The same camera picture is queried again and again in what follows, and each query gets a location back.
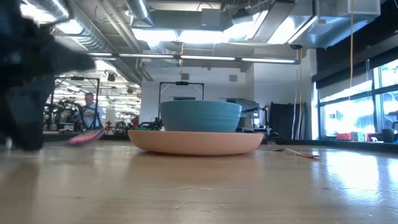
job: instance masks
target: vent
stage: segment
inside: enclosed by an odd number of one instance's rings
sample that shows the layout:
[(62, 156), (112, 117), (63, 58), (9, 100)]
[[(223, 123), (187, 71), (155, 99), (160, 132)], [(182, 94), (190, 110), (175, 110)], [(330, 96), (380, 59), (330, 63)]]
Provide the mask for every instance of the vent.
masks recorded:
[(188, 80), (189, 80), (189, 73), (183, 73), (183, 74), (181, 74), (181, 80), (188, 81)]
[(229, 81), (230, 82), (237, 82), (238, 81), (238, 75), (229, 75)]

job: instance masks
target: fork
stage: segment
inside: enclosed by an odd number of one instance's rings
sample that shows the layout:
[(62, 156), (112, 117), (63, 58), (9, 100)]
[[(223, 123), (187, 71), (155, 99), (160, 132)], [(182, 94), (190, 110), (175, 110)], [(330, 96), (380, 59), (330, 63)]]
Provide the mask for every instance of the fork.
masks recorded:
[(295, 150), (291, 150), (291, 149), (287, 149), (287, 148), (279, 148), (274, 140), (267, 140), (267, 144), (268, 144), (269, 148), (271, 149), (271, 151), (280, 152), (283, 150), (287, 150), (289, 152), (293, 152), (294, 154), (304, 157), (304, 158), (307, 158), (307, 159), (319, 159), (320, 158), (320, 156), (318, 156), (318, 155), (303, 154), (303, 153), (297, 152)]

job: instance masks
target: blue bowl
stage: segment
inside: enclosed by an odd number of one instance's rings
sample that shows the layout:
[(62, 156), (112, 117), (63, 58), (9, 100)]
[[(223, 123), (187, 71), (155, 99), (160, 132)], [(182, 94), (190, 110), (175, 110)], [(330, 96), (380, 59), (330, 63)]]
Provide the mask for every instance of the blue bowl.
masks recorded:
[(238, 127), (242, 106), (217, 101), (181, 100), (160, 104), (166, 131), (232, 133)]

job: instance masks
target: pink object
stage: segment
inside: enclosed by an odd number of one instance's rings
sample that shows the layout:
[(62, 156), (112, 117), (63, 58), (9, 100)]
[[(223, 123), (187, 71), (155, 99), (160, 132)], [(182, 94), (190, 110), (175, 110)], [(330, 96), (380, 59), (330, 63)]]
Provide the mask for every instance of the pink object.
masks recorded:
[(75, 136), (67, 142), (67, 145), (69, 146), (83, 146), (85, 144), (91, 143), (95, 140), (98, 140), (104, 135), (104, 130), (98, 130), (98, 131), (92, 131), (89, 133), (85, 134), (79, 134), (78, 136)]
[(146, 151), (220, 156), (257, 149), (263, 134), (129, 131), (129, 137), (132, 143)]

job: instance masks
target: wooden table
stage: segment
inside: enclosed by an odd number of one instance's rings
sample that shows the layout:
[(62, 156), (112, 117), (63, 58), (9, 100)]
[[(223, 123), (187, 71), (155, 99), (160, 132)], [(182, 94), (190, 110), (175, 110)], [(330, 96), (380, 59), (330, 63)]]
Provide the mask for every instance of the wooden table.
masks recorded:
[(0, 223), (398, 223), (398, 158), (292, 147), (151, 154), (129, 142), (38, 154), (0, 150)]

